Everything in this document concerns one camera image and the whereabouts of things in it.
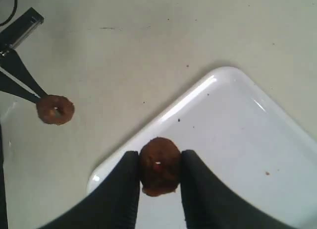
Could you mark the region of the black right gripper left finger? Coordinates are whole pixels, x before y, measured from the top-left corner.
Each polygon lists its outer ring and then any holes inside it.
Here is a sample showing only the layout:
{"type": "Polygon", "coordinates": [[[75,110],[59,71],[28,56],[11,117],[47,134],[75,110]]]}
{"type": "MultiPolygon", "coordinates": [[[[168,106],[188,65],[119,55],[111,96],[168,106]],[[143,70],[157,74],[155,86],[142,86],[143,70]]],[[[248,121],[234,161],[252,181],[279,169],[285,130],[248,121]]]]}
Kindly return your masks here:
{"type": "Polygon", "coordinates": [[[138,152],[127,151],[84,200],[44,229],[134,229],[139,204],[138,152]]]}

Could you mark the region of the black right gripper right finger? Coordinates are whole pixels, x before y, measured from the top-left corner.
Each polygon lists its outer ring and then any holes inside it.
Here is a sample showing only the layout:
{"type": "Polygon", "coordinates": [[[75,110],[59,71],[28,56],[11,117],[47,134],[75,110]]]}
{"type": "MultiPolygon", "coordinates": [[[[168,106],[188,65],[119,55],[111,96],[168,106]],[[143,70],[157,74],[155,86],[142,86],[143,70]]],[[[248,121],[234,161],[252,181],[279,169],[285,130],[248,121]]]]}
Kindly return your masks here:
{"type": "Polygon", "coordinates": [[[181,153],[180,188],[188,229],[288,229],[227,187],[193,150],[181,153]]]}

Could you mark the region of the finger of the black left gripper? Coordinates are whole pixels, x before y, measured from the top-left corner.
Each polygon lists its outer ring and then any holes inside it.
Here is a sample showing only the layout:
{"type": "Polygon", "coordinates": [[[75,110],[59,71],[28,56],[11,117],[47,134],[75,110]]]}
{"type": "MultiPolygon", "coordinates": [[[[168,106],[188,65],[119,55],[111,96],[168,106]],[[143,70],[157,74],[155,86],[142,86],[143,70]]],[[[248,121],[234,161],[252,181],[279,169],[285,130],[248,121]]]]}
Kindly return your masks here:
{"type": "Polygon", "coordinates": [[[30,74],[19,54],[15,50],[11,50],[4,57],[0,58],[0,67],[28,86],[37,97],[43,98],[47,95],[47,93],[30,74]]]}
{"type": "Polygon", "coordinates": [[[11,95],[18,96],[30,102],[38,102],[40,99],[36,95],[30,93],[4,73],[0,73],[0,91],[11,95]]]}

